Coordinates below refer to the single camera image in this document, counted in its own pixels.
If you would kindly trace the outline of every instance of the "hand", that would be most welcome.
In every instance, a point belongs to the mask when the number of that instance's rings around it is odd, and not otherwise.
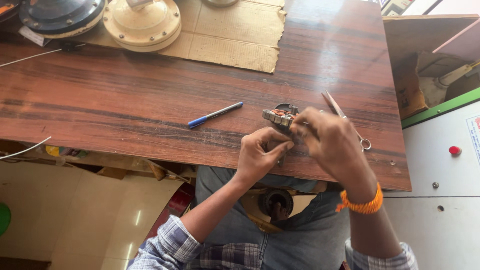
[[[264,146],[272,139],[282,143],[271,151],[265,152]],[[250,135],[246,135],[241,140],[238,169],[234,179],[241,181],[248,188],[252,187],[293,146],[294,143],[291,138],[281,134],[272,127],[264,127]]]
[[[375,174],[349,120],[308,107],[296,117],[290,130],[302,137],[310,156],[343,185],[352,202],[368,202],[375,197]]]

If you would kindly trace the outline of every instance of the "pen cap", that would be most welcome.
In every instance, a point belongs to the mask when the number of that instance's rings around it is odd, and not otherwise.
[[[200,124],[203,124],[207,120],[206,116],[200,117],[199,119],[195,119],[193,121],[188,122],[188,126],[190,128],[194,128]]]

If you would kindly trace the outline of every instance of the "plaid shirt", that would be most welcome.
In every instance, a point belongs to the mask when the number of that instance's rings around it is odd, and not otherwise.
[[[347,263],[351,270],[417,270],[417,260],[406,243],[403,252],[393,258],[374,258],[359,253],[345,242]],[[204,249],[187,231],[178,217],[170,216],[158,228],[158,236],[149,238],[138,249],[138,256],[128,270],[154,269],[249,269],[260,270],[260,246],[228,244]]]

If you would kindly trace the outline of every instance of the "printed label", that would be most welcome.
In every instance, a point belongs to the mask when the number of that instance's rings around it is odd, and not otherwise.
[[[472,138],[473,149],[480,165],[480,115],[468,118],[467,125]]]
[[[18,33],[20,35],[26,37],[27,39],[35,42],[35,44],[43,47],[45,46],[49,41],[51,41],[51,38],[43,38],[39,34],[35,33],[34,31],[30,30],[30,28],[26,27],[25,25],[18,30]]]

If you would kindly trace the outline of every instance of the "wood grain tabletop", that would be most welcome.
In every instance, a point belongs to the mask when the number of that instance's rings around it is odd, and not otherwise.
[[[244,135],[289,102],[331,110],[328,90],[363,138],[383,188],[411,190],[378,3],[290,0],[275,74],[91,45],[0,68],[0,138],[235,168]],[[0,34],[0,63],[56,49]],[[190,130],[191,120],[243,101]],[[305,145],[271,173],[334,181]]]

